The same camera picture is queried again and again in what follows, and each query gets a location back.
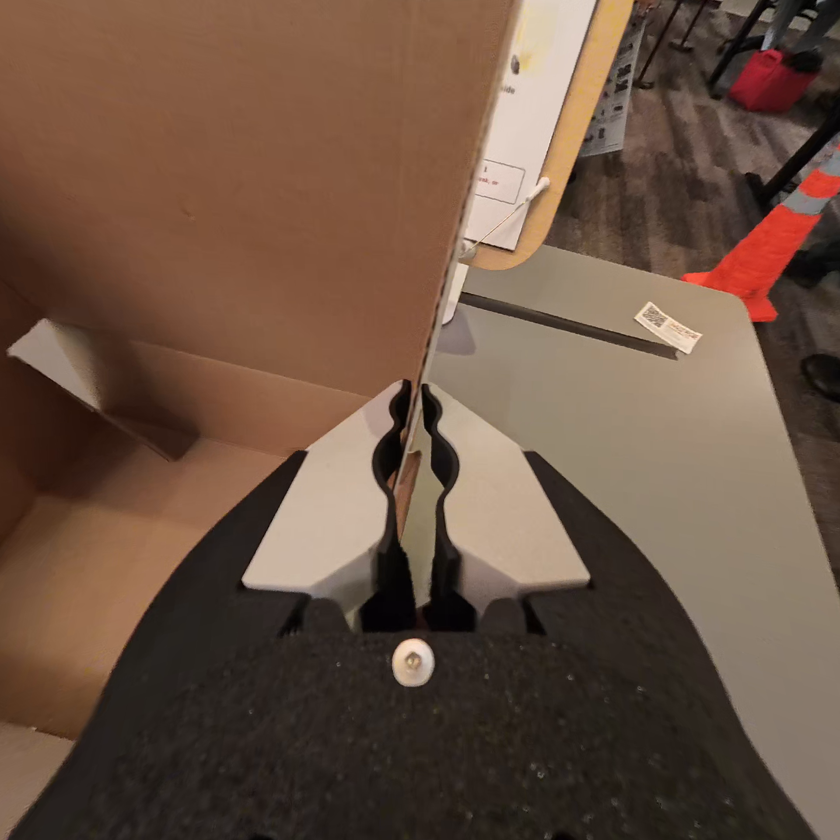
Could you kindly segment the red bag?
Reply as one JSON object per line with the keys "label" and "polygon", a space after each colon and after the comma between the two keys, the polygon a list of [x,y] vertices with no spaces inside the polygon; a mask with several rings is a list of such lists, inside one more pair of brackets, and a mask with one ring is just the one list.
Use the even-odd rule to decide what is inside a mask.
{"label": "red bag", "polygon": [[822,68],[823,56],[816,50],[760,51],[731,85],[728,98],[751,112],[787,112],[802,99]]}

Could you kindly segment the white printed sign sheet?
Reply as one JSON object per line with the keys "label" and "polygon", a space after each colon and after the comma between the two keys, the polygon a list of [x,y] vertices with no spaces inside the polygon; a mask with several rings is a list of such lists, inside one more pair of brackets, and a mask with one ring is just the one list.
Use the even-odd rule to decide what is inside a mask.
{"label": "white printed sign sheet", "polygon": [[[528,195],[541,170],[596,1],[521,3],[490,120],[465,238],[493,228]],[[484,244],[516,248],[529,205]]]}

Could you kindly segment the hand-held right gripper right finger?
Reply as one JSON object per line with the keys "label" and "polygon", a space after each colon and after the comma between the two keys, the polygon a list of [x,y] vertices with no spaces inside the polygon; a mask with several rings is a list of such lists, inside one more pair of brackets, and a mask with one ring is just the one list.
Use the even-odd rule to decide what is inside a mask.
{"label": "hand-held right gripper right finger", "polygon": [[423,386],[422,403],[441,486],[428,628],[471,631],[495,602],[587,586],[591,574],[530,454],[436,385]]}

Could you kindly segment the printed picture leaflet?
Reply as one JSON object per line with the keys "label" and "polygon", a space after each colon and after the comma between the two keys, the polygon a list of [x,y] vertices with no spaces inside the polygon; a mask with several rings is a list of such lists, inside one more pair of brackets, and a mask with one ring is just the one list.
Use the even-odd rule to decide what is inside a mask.
{"label": "printed picture leaflet", "polygon": [[581,144],[580,160],[620,152],[624,147],[629,102],[645,29],[646,13],[635,3]]}

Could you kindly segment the light wooden board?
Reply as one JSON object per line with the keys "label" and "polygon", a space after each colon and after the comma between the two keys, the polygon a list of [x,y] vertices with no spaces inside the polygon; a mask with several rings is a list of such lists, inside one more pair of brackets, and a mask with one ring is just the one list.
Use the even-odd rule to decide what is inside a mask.
{"label": "light wooden board", "polygon": [[549,186],[529,205],[516,249],[478,245],[461,256],[460,263],[485,270],[507,270],[519,266],[544,244],[571,182],[574,164],[633,7],[632,1],[600,1],[595,5],[542,166],[541,174],[549,178]]}

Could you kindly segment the orange traffic cone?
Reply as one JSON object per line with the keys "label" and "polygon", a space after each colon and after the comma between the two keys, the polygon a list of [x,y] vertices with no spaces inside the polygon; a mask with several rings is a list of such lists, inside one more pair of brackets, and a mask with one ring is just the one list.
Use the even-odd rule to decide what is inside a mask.
{"label": "orange traffic cone", "polygon": [[739,298],[752,322],[775,320],[770,290],[838,192],[839,149],[835,149],[714,269],[685,274],[682,281]]}

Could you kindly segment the brown cardboard box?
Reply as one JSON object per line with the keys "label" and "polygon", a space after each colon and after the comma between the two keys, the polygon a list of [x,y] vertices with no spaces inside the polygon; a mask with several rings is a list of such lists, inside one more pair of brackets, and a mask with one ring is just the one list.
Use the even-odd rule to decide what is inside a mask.
{"label": "brown cardboard box", "polygon": [[417,381],[516,2],[2,2],[2,723]]}

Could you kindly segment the white code label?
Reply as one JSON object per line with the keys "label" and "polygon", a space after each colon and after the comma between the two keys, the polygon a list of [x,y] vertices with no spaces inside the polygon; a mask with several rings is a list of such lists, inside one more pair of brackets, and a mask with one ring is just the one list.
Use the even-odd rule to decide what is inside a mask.
{"label": "white code label", "polygon": [[658,336],[672,348],[683,354],[692,354],[702,333],[688,328],[671,318],[651,301],[645,303],[635,314],[634,320],[647,331]]}

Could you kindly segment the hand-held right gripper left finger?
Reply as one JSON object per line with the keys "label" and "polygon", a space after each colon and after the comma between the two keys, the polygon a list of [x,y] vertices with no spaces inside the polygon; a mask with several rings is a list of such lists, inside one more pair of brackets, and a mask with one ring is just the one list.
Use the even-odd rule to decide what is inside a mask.
{"label": "hand-held right gripper left finger", "polygon": [[414,626],[395,498],[412,400],[413,384],[395,381],[302,453],[244,587],[329,600],[365,631]]}

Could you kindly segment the black table leg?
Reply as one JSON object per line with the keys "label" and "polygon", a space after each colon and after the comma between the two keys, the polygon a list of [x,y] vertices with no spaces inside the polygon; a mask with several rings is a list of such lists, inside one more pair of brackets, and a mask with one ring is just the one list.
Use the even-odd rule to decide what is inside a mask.
{"label": "black table leg", "polygon": [[[726,95],[730,66],[737,56],[751,50],[774,49],[784,42],[791,20],[799,6],[799,2],[796,1],[754,2],[739,29],[724,45],[720,58],[707,79],[707,92],[712,100],[722,100]],[[770,21],[763,35],[758,36],[754,30],[766,12],[771,14]]]}
{"label": "black table leg", "polygon": [[826,114],[822,123],[803,145],[782,164],[780,169],[767,181],[763,181],[754,172],[743,175],[752,199],[762,215],[766,215],[774,206],[774,198],[789,185],[807,164],[828,144],[839,131],[839,100]]}

